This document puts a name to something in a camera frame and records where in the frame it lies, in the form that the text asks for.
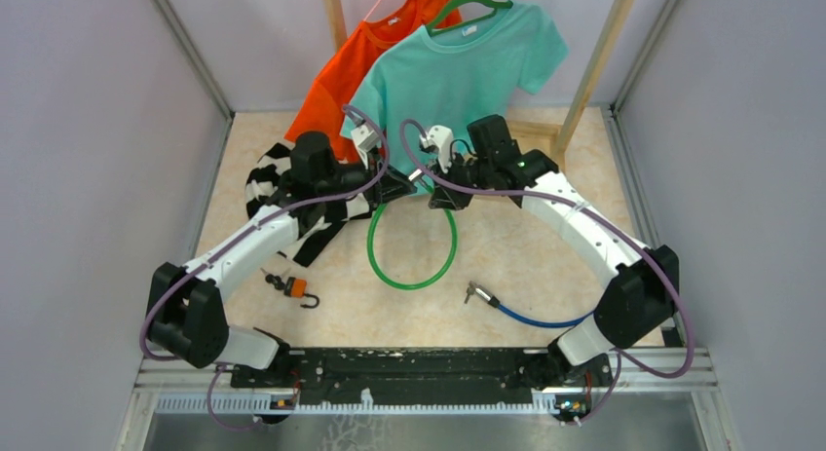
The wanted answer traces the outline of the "green cable lock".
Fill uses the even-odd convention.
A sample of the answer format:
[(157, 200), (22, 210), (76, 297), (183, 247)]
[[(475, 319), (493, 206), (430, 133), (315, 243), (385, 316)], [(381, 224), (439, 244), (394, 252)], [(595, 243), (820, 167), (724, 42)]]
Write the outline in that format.
[(398, 282), (392, 279), (382, 270), (375, 253), (375, 236), (381, 217), (385, 213), (386, 208), (387, 204), (378, 205), (377, 209), (373, 212), (366, 233), (367, 261), (374, 275), (387, 286), (404, 291), (421, 290), (435, 284), (436, 282), (439, 282), (453, 266), (453, 263), (456, 259), (459, 250), (460, 234), (454, 214), (450, 210), (444, 211), (444, 215), (449, 225), (451, 240), (448, 254), (441, 267), (432, 276), (428, 277), (424, 281)]

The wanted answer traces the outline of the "wooden clothes rack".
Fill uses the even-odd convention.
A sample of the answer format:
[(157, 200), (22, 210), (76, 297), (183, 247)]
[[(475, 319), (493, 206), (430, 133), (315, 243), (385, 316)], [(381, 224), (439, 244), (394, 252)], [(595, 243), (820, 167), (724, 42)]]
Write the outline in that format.
[[(347, 39), (347, 30), (341, 0), (322, 0), (328, 19), (330, 35), (336, 49), (342, 48)], [(437, 26), (449, 13), (463, 5), (477, 3), (484, 7), (504, 9), (505, 2), (494, 0), (451, 0), (432, 23)], [(516, 121), (514, 132), (517, 137), (527, 135), (534, 139), (549, 141), (551, 159), (565, 171), (566, 153), (583, 112), (598, 87), (602, 73), (614, 51), (624, 24), (633, 8), (635, 0), (614, 0), (603, 23), (599, 37), (584, 69), (578, 89), (561, 125)]]

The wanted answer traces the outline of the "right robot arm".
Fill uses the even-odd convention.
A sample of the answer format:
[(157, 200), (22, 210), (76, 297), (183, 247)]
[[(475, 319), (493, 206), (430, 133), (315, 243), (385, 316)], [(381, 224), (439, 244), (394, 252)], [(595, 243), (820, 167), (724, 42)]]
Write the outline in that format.
[(676, 310), (679, 260), (662, 245), (650, 248), (617, 229), (584, 200), (544, 152), (520, 150), (506, 120), (490, 115), (467, 127), (471, 148), (462, 154), (444, 126), (421, 134), (422, 151), (436, 154), (432, 207), (460, 210), (473, 196), (502, 192), (539, 218), (570, 245), (603, 288), (593, 311), (548, 347), (548, 371), (561, 385), (573, 385), (587, 362), (612, 349), (627, 349)]

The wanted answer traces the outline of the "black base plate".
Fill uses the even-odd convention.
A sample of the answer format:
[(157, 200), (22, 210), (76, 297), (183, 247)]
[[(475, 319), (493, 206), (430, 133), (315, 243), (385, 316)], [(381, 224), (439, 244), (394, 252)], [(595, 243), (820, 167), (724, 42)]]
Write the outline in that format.
[(293, 348), (265, 370), (235, 366), (236, 389), (296, 388), (301, 405), (521, 405), (553, 387), (607, 387), (606, 355), (563, 370), (545, 348)]

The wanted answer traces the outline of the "black white striped garment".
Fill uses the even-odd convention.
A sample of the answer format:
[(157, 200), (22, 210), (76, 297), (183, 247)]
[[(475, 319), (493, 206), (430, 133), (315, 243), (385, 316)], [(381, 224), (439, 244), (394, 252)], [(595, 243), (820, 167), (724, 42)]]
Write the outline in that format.
[[(245, 188), (245, 211), (252, 218), (266, 201), (276, 194), (282, 177), (290, 170), (291, 149), (276, 143), (258, 160), (249, 173)], [(371, 205), (362, 195), (349, 201), (337, 201), (325, 205), (326, 213), (307, 235), (279, 252), (283, 258), (301, 266), (311, 266), (325, 248), (351, 221), (369, 219), (373, 215)]]

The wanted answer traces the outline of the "aluminium rail frame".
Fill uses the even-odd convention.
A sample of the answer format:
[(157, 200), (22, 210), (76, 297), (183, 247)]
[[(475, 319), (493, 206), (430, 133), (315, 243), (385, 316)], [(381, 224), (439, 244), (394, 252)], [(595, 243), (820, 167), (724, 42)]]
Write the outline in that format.
[(557, 414), (603, 393), (714, 392), (710, 355), (695, 353), (681, 377), (664, 379), (607, 355), (584, 373), (532, 385), (543, 349), (325, 349), (289, 353), (282, 373), (230, 367), (196, 369), (181, 360), (144, 361), (134, 389), (157, 396), (170, 413), (291, 414)]

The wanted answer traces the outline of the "teal t-shirt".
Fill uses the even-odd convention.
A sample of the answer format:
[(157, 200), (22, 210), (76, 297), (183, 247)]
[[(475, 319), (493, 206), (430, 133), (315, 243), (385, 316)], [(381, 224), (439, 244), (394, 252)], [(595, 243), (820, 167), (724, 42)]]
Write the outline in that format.
[(415, 144), (403, 146), (401, 136), (413, 134), (403, 120), (461, 137), (473, 121), (505, 114), (515, 90), (538, 93), (568, 53), (545, 10), (516, 3), (438, 34), (419, 27), (377, 58), (349, 103), (385, 132), (392, 167), (409, 174), (409, 151), (421, 163), (429, 157)]

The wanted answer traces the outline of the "orange padlock with keys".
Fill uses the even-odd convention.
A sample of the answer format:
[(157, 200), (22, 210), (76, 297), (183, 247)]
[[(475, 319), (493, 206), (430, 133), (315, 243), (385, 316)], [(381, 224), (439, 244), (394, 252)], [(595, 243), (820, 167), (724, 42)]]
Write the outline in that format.
[(306, 280), (276, 275), (263, 268), (260, 271), (264, 275), (265, 283), (270, 285), (276, 292), (287, 298), (301, 300), (300, 308), (313, 310), (319, 306), (319, 297), (307, 291), (308, 283)]

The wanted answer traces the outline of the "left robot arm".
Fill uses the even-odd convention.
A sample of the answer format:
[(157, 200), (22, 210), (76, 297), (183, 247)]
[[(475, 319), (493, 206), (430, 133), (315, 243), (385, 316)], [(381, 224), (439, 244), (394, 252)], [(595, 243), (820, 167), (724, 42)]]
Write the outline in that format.
[(333, 205), (346, 206), (362, 196), (369, 207), (415, 192), (406, 174), (382, 158), (378, 135), (359, 164), (337, 161), (328, 137), (305, 132), (288, 155), (276, 192), (230, 238), (184, 265), (164, 263), (152, 276), (140, 347), (166, 351), (166, 360), (182, 359), (196, 368), (240, 364), (253, 368), (270, 387), (284, 384), (292, 372), (282, 340), (260, 329), (232, 326), (224, 305), (238, 286), (277, 252), (309, 236)]

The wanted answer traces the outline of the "orange t-shirt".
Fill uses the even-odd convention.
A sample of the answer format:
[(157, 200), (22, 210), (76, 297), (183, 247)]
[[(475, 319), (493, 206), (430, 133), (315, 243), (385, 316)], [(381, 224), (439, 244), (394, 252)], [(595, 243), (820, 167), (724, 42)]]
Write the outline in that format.
[(340, 133), (345, 120), (342, 106), (352, 99), (380, 55), (431, 22), (448, 1), (405, 0), (384, 19), (360, 22), (316, 76), (284, 139), (294, 142), (304, 132), (322, 132), (329, 138), (337, 160), (357, 162), (356, 148)]

